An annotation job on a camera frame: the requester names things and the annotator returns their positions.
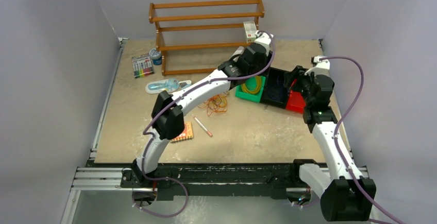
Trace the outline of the orange snack packet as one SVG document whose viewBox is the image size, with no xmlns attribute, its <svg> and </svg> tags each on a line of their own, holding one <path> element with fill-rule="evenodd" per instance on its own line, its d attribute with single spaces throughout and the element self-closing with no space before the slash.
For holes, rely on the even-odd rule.
<svg viewBox="0 0 437 224">
<path fill-rule="evenodd" d="M 192 123 L 191 122 L 185 122 L 184 123 L 184 130 L 183 132 L 175 137 L 174 139 L 170 140 L 171 143 L 178 143 L 185 140 L 190 140 L 194 137 L 193 129 L 192 129 Z"/>
</svg>

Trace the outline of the red plastic bin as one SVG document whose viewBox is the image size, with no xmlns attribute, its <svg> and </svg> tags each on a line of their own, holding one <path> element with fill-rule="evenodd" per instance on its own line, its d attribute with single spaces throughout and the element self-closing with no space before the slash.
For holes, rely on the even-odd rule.
<svg viewBox="0 0 437 224">
<path fill-rule="evenodd" d="M 306 104 L 301 93 L 293 91 L 293 86 L 295 85 L 296 81 L 297 80 L 295 79 L 292 82 L 290 90 L 288 91 L 289 97 L 285 109 L 295 113 L 303 114 Z"/>
</svg>

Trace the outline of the blue toothbrush blister pack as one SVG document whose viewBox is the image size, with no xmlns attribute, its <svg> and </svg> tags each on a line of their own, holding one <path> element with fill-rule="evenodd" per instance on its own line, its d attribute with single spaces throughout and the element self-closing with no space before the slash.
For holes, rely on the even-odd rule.
<svg viewBox="0 0 437 224">
<path fill-rule="evenodd" d="M 146 85 L 145 91 L 148 94 L 159 94 L 162 91 L 172 93 L 180 89 L 182 83 L 182 81 L 179 81 L 175 78 L 153 81 Z"/>
</svg>

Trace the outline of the wooden shelf rack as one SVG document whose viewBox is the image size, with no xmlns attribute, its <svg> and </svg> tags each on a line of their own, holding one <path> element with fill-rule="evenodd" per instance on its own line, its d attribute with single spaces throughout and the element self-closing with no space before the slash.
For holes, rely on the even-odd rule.
<svg viewBox="0 0 437 224">
<path fill-rule="evenodd" d="M 251 12 L 232 12 L 232 13 L 211 13 L 211 14 L 186 14 L 186 15 L 157 15 L 159 9 L 187 9 L 202 7 L 226 7 L 226 6 L 244 6 L 255 5 L 256 8 Z M 187 75 L 187 74 L 204 74 L 210 73 L 213 68 L 200 68 L 188 70 L 167 70 L 167 52 L 174 50 L 191 50 L 191 49 L 213 49 L 225 47 L 246 46 L 248 42 L 220 42 L 220 43 L 200 43 L 200 44 L 183 44 L 169 45 L 166 44 L 163 34 L 165 32 L 178 31 L 196 31 L 196 30 L 215 30 L 215 29 L 234 29 L 243 28 L 242 22 L 239 23 L 221 23 L 206 25 L 187 25 L 187 26 L 168 26 L 162 27 L 162 22 L 181 22 L 181 21 L 202 21 L 202 20 L 219 20 L 219 19 L 237 19 L 253 18 L 256 28 L 259 28 L 259 19 L 265 16 L 265 8 L 262 0 L 226 0 L 226 1 L 202 1 L 202 2 L 184 2 L 184 3 L 150 3 L 148 10 L 148 20 L 155 25 L 156 45 L 155 48 L 162 52 L 162 69 L 163 76 Z"/>
</svg>

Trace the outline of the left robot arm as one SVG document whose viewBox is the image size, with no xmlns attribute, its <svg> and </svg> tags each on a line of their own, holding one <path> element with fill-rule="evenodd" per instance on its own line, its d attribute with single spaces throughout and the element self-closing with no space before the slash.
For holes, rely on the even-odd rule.
<svg viewBox="0 0 437 224">
<path fill-rule="evenodd" d="M 184 130 L 184 117 L 209 98 L 244 84 L 247 79 L 261 75 L 272 64 L 276 45 L 260 42 L 247 46 L 239 55 L 223 62 L 210 75 L 175 92 L 161 92 L 152 111 L 152 121 L 143 135 L 149 137 L 141 156 L 132 165 L 133 180 L 140 187 L 150 186 L 156 178 L 153 172 L 170 140 Z"/>
</svg>

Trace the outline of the aluminium rail frame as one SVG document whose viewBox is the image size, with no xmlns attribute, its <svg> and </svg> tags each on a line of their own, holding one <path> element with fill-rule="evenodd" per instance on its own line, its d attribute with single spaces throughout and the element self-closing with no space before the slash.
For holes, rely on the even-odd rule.
<svg viewBox="0 0 437 224">
<path fill-rule="evenodd" d="M 324 166 L 311 159 L 292 163 L 159 162 L 170 140 L 181 134 L 185 115 L 207 98 L 266 72 L 274 55 L 274 41 L 258 38 L 240 47 L 200 82 L 174 94 L 160 93 L 144 131 L 150 139 L 141 155 L 130 165 L 77 169 L 71 196 L 82 191 L 131 191 L 133 206 L 140 211 L 146 211 L 146 203 L 175 196 L 261 196 L 287 199 L 299 208 L 319 203 L 326 221 L 368 221 L 375 206 L 376 185 L 355 165 L 340 135 L 342 120 L 330 106 L 334 89 L 330 57 L 315 56 L 310 68 L 297 66 L 284 75 L 284 87 L 304 99 L 303 120 L 323 152 Z"/>
</svg>

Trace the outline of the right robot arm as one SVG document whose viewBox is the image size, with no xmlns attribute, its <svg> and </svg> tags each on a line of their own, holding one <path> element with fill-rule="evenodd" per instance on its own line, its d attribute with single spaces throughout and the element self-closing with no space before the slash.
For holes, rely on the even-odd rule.
<svg viewBox="0 0 437 224">
<path fill-rule="evenodd" d="M 315 163 L 304 163 L 290 171 L 291 183 L 306 183 L 311 188 L 326 221 L 369 220 L 376 185 L 355 165 L 339 133 L 339 121 L 330 106 L 333 80 L 297 66 L 284 74 L 284 81 L 285 87 L 303 97 L 304 123 L 319 144 L 329 170 L 325 174 Z"/>
</svg>

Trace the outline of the green plastic bin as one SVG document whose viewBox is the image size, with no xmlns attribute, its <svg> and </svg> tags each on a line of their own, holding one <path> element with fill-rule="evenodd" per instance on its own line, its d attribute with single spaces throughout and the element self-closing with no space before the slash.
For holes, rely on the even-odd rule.
<svg viewBox="0 0 437 224">
<path fill-rule="evenodd" d="M 266 78 L 264 76 L 252 77 L 242 85 L 236 87 L 235 96 L 241 99 L 259 103 L 264 90 Z"/>
</svg>

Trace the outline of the marker pen set pack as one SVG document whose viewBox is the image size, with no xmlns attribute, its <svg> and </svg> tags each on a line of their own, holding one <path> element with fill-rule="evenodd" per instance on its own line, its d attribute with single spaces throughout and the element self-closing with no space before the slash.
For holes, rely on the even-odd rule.
<svg viewBox="0 0 437 224">
<path fill-rule="evenodd" d="M 155 73 L 149 54 L 131 58 L 134 78 L 143 78 Z"/>
</svg>

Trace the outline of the red marker pen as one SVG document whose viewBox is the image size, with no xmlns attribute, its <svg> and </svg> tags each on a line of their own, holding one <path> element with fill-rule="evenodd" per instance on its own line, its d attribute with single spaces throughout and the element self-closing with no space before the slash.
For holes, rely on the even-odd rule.
<svg viewBox="0 0 437 224">
<path fill-rule="evenodd" d="M 202 130 L 209 136 L 213 137 L 212 133 L 206 128 L 206 126 L 197 118 L 193 117 L 195 122 L 202 128 Z"/>
</svg>

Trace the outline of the blue round tin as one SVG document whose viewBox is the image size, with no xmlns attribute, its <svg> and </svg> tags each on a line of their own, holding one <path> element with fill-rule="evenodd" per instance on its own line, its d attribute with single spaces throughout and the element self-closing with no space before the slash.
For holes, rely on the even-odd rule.
<svg viewBox="0 0 437 224">
<path fill-rule="evenodd" d="M 162 53 L 156 48 L 152 48 L 149 51 L 149 57 L 153 62 L 153 65 L 161 65 L 162 64 Z"/>
</svg>

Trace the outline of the black plastic bin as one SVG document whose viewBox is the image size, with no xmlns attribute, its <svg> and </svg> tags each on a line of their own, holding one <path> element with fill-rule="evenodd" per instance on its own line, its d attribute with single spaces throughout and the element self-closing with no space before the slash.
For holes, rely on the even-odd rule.
<svg viewBox="0 0 437 224">
<path fill-rule="evenodd" d="M 264 90 L 260 103 L 273 107 L 285 109 L 289 93 L 288 89 L 283 86 L 284 70 L 270 67 L 266 74 Z"/>
</svg>

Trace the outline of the white cardboard box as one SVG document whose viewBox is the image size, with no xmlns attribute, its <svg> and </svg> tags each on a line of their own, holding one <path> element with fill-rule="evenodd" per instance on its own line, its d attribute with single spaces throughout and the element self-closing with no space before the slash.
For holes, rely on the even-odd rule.
<svg viewBox="0 0 437 224">
<path fill-rule="evenodd" d="M 257 25 L 254 21 L 243 22 L 243 28 L 245 32 L 246 42 L 252 43 L 257 38 Z"/>
</svg>

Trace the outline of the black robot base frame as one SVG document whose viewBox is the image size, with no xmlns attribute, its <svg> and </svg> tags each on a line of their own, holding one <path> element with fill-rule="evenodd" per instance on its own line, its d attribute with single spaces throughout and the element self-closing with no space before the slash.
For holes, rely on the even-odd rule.
<svg viewBox="0 0 437 224">
<path fill-rule="evenodd" d="M 311 190 L 299 179 L 297 163 L 160 163 L 140 182 L 132 165 L 122 169 L 121 187 L 155 193 L 159 201 L 175 196 L 270 197 L 306 203 Z"/>
</svg>

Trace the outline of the white stapler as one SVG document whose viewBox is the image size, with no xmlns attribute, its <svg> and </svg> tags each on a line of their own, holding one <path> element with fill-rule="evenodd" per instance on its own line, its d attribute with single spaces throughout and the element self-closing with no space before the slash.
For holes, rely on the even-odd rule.
<svg viewBox="0 0 437 224">
<path fill-rule="evenodd" d="M 237 59 L 243 53 L 244 49 L 245 49 L 245 47 L 243 47 L 243 46 L 238 47 L 237 50 L 230 57 L 230 60 L 237 61 Z"/>
</svg>

